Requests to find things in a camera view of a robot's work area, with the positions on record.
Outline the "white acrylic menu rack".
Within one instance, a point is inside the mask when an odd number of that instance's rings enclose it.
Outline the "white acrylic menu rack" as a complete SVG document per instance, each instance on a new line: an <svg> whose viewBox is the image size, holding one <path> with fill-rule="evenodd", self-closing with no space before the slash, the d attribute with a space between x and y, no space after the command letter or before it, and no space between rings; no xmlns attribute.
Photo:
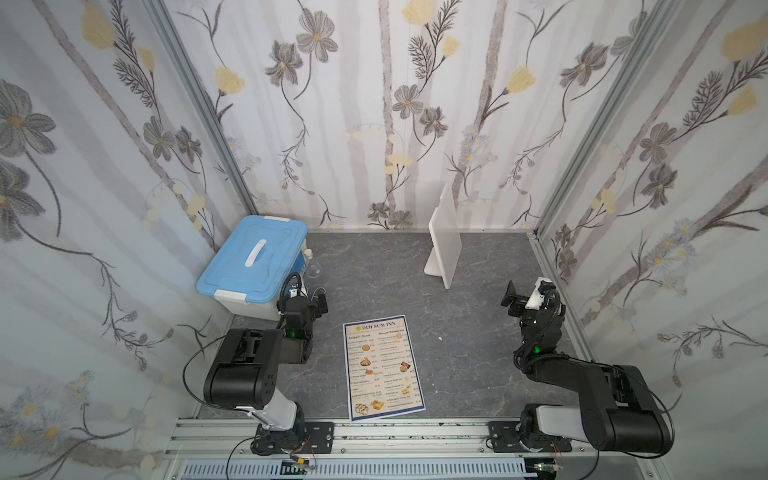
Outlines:
<svg viewBox="0 0 768 480"><path fill-rule="evenodd" d="M444 185L428 223L432 249L424 273L440 277L446 290L451 288L462 250L457 211L450 183Z"/></svg>

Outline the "dim sum laminated menu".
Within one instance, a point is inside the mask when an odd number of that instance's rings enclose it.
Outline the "dim sum laminated menu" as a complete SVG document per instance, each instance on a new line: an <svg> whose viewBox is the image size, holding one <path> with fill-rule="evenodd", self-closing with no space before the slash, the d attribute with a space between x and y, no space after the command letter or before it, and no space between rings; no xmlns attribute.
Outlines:
<svg viewBox="0 0 768 480"><path fill-rule="evenodd" d="M404 315L346 323L343 335L350 421L426 410Z"/></svg>

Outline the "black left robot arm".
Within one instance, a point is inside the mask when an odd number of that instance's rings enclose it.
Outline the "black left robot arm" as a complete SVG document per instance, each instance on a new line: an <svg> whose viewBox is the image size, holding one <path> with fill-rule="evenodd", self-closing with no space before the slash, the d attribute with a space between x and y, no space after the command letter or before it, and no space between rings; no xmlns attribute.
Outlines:
<svg viewBox="0 0 768 480"><path fill-rule="evenodd" d="M299 403L278 388L282 365L303 365L309 360L314 323L328 312L322 287L308 293L298 273L289 274L278 290L277 326L271 329L231 329L209 342L219 350L203 381L202 393L194 393L186 374L181 380L187 394L212 409L246 414L259 422L250 440L251 451L260 456L279 452L297 455L310 447L311 429Z"/></svg>

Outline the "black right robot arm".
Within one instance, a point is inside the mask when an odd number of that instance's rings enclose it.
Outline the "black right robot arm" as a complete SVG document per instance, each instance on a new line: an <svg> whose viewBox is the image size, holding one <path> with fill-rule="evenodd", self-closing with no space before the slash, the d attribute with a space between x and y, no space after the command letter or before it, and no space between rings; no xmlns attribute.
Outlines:
<svg viewBox="0 0 768 480"><path fill-rule="evenodd" d="M513 365L529 380L577 395L576 406L527 404L512 441L528 451L579 441L595 450L660 458L674 444L668 409L630 365L587 361L558 350L566 305L557 287L540 277L529 295L507 284L501 305L519 320L522 341Z"/></svg>

